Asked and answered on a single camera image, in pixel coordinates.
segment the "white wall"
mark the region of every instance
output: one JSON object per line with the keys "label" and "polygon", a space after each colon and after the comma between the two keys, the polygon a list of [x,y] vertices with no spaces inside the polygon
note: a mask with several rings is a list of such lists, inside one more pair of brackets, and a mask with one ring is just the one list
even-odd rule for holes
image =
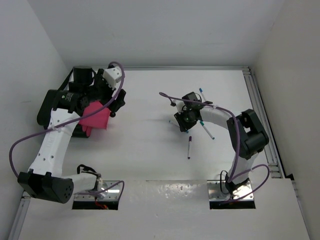
{"label": "white wall", "polygon": [[[27,0],[0,1],[0,239],[7,239],[22,188],[12,173],[9,148],[34,133],[36,116],[49,88],[56,88],[67,69]],[[16,147],[18,171],[35,158],[41,137]]]}
{"label": "white wall", "polygon": [[68,67],[251,65],[284,0],[28,0]]}
{"label": "white wall", "polygon": [[320,239],[319,11],[319,0],[287,0],[255,65],[276,143],[285,169],[296,180],[312,239]]}

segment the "purple cable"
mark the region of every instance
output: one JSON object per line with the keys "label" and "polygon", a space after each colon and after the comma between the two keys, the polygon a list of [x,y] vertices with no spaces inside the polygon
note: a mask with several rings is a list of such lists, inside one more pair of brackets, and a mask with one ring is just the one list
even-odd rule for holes
{"label": "purple cable", "polygon": [[94,192],[79,192],[77,193],[78,195],[92,195],[92,196],[95,196],[97,194],[101,194],[101,193],[104,193],[106,191],[108,191],[109,189],[112,189],[114,186],[117,186],[119,184],[122,184],[122,189],[121,189],[121,192],[120,192],[120,195],[118,197],[118,201],[120,201],[120,198],[122,196],[122,193],[124,192],[124,188],[125,188],[125,182],[123,180],[121,181],[117,181],[115,184],[111,185],[111,186],[108,186],[105,190],[101,190],[101,191],[94,191]]}
{"label": "purple cable", "polygon": [[[241,197],[239,197],[239,198],[237,198],[237,199],[230,199],[230,200],[227,200],[227,201],[222,201],[221,204],[229,204],[229,203],[237,202],[237,201],[239,201],[239,200],[241,200],[241,199],[244,199],[245,197],[249,196],[250,194],[253,194],[253,193],[254,193],[255,191],[257,191],[259,188],[261,188],[261,187],[266,183],[266,181],[268,180],[268,178],[269,178],[269,176],[270,176],[270,169],[269,169],[269,167],[268,167],[266,164],[258,164],[258,165],[256,165],[256,166],[254,166],[254,167],[252,168],[252,170],[257,169],[257,168],[259,168],[259,167],[265,167],[265,168],[267,169],[267,171],[268,171],[268,173],[267,173],[267,175],[266,175],[266,178],[263,180],[263,182],[262,182],[259,186],[257,186],[254,190],[252,190],[250,193],[248,193],[248,194],[246,194],[246,195],[243,195],[243,196],[241,196]],[[243,171],[243,172],[240,172],[239,174],[237,174],[237,175],[234,176],[234,179],[237,178],[237,177],[239,177],[239,176],[241,176],[241,175],[243,175],[243,174],[246,174],[246,173],[248,173],[248,172],[250,172],[250,171],[251,171],[251,169],[247,169],[247,170],[245,170],[245,171]]]}
{"label": "purple cable", "polygon": [[[61,127],[64,127],[65,125],[68,125],[68,124],[71,124],[71,123],[74,123],[74,122],[77,122],[77,121],[80,121],[82,119],[86,119],[88,117],[91,117],[95,114],[97,114],[98,112],[102,111],[103,109],[109,107],[109,105],[117,98],[117,96],[119,95],[123,85],[124,85],[124,81],[125,81],[125,71],[124,71],[124,67],[117,61],[112,61],[109,63],[109,65],[111,64],[116,64],[120,67],[121,69],[121,72],[122,72],[122,76],[121,76],[121,82],[120,82],[120,86],[119,86],[119,89],[116,91],[116,93],[114,94],[114,96],[105,104],[103,105],[102,107],[100,107],[99,109],[87,114],[87,115],[84,115],[84,116],[81,116],[81,117],[78,117],[76,119],[73,119],[73,120],[70,120],[70,121],[66,121],[66,122],[63,122],[57,126],[55,126],[55,128],[61,128]],[[30,139],[30,138],[33,138],[33,137],[36,137],[36,136],[39,136],[39,135],[42,135],[42,134],[46,134],[46,133],[49,133],[53,131],[52,128],[48,128],[46,130],[43,130],[43,131],[40,131],[40,132],[37,132],[37,133],[34,133],[34,134],[31,134],[29,136],[25,136],[19,140],[17,140],[15,143],[12,144],[12,146],[10,147],[10,151],[9,151],[9,162],[10,162],[10,167],[14,173],[14,175],[18,178],[18,173],[15,169],[15,166],[14,166],[14,162],[13,162],[13,157],[12,157],[12,153],[13,153],[13,150],[15,148],[16,145],[18,145],[19,143],[23,142],[24,140],[27,140],[27,139]]]}
{"label": "purple cable", "polygon": [[193,104],[199,104],[199,105],[203,105],[203,106],[208,106],[208,107],[212,107],[212,108],[216,108],[220,111],[226,112],[228,114],[230,114],[233,118],[234,124],[235,124],[235,132],[236,132],[236,148],[235,148],[235,155],[234,155],[234,165],[233,168],[231,170],[231,174],[229,176],[229,179],[227,180],[228,183],[232,182],[236,177],[234,176],[235,171],[236,171],[236,167],[238,164],[238,158],[239,158],[239,152],[240,152],[240,132],[239,132],[239,125],[238,125],[238,121],[236,119],[236,116],[228,109],[225,109],[223,107],[220,106],[213,106],[209,103],[205,103],[205,102],[199,102],[199,101],[193,101],[193,100],[185,100],[185,99],[181,99],[181,98],[177,98],[177,97],[173,97],[173,96],[168,96],[167,94],[163,93],[163,92],[159,92],[160,96],[165,97],[167,99],[174,99],[174,100],[178,100],[178,101],[183,101],[186,103],[193,103]]}

